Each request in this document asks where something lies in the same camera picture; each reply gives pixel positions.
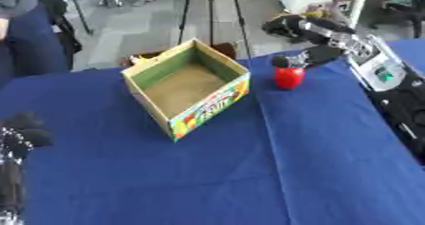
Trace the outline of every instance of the tripod leg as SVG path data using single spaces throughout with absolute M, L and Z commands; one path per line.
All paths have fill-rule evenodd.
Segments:
M 242 10 L 241 10 L 241 7 L 239 5 L 239 0 L 234 0 L 234 5 L 236 6 L 236 12 L 237 12 L 238 20 L 239 20 L 239 26 L 241 27 L 242 36 L 244 37 L 245 48 L 247 49 L 248 58 L 251 59 L 249 42 L 248 42 L 247 32 L 246 32 L 246 29 L 245 29 L 245 19 L 242 16 Z
M 186 0 L 185 4 L 184 4 L 184 10 L 183 10 L 183 16 L 181 17 L 181 24 L 180 24 L 180 36 L 178 37 L 178 44 L 181 44 L 181 41 L 183 40 L 183 32 L 184 32 L 184 28 L 186 27 L 186 19 L 188 17 L 188 10 L 189 10 L 189 5 L 191 4 L 191 0 Z
M 208 5 L 210 8 L 210 46 L 213 46 L 214 43 L 214 0 L 208 0 Z
M 89 34 L 89 35 L 93 35 L 93 29 L 91 29 L 88 26 L 87 22 L 85 21 L 85 17 L 83 15 L 82 8 L 80 7 L 80 3 L 78 3 L 77 0 L 72 0 L 72 2 L 74 3 L 75 8 L 77 9 L 78 15 L 80 16 L 80 19 L 82 20 L 82 23 L 83 23 L 83 27 L 85 29 L 85 32 L 87 32 L 87 34 Z

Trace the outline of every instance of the fruit graphic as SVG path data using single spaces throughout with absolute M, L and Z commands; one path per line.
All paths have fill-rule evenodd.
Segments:
M 186 123 L 179 121 L 179 122 L 176 122 L 175 124 L 174 132 L 175 132 L 176 138 L 180 139 L 189 132 L 189 129 L 186 126 Z
M 234 87 L 233 101 L 236 102 L 249 92 L 249 81 L 242 81 Z
M 188 116 L 186 116 L 186 118 L 184 118 L 184 122 L 186 123 L 186 125 L 189 127 L 190 130 L 193 130 L 196 128 L 196 118 L 195 118 L 195 113 L 192 113 Z

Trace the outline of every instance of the table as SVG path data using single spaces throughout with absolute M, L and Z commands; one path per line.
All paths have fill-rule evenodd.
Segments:
M 394 43 L 419 68 L 424 40 Z M 293 91 L 271 56 L 252 93 L 172 143 L 119 69 L 16 80 L 0 117 L 34 110 L 55 145 L 27 160 L 28 224 L 423 224 L 425 174 L 341 62 Z

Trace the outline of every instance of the box label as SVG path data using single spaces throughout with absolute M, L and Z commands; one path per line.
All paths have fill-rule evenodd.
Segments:
M 240 100 L 249 93 L 249 74 L 228 85 L 224 90 L 211 95 L 196 107 L 190 108 L 171 120 L 175 141 L 202 125 L 214 115 Z

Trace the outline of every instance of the tripod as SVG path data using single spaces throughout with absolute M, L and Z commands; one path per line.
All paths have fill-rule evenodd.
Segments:
M 213 17 L 214 17 L 214 13 L 213 13 L 213 2 L 214 0 L 208 0 L 208 6 L 209 6 L 209 11 L 210 11 L 210 46 L 213 46 L 213 42 L 214 42 L 214 25 L 213 25 Z M 250 54 L 250 49 L 249 49 L 249 43 L 248 43 L 248 37 L 247 37 L 247 32 L 245 29 L 245 19 L 242 16 L 242 11 L 241 11 L 241 7 L 239 5 L 239 0 L 233 0 L 234 5 L 236 6 L 236 12 L 237 12 L 237 17 L 238 17 L 238 21 L 239 21 L 239 26 L 241 28 L 242 31 L 242 36 L 244 38 L 244 42 L 245 42 L 245 47 L 247 49 L 247 55 L 248 58 L 251 58 L 251 54 Z M 178 43 L 181 44 L 182 40 L 183 40 L 183 32 L 184 29 L 186 27 L 186 20 L 187 20 L 187 15 L 188 15 L 188 10 L 189 10 L 189 5 L 191 3 L 191 0 L 186 0 L 186 3 L 184 5 L 184 11 L 183 11 L 183 16 L 181 18 L 181 24 L 180 24 L 180 36 L 178 38 Z

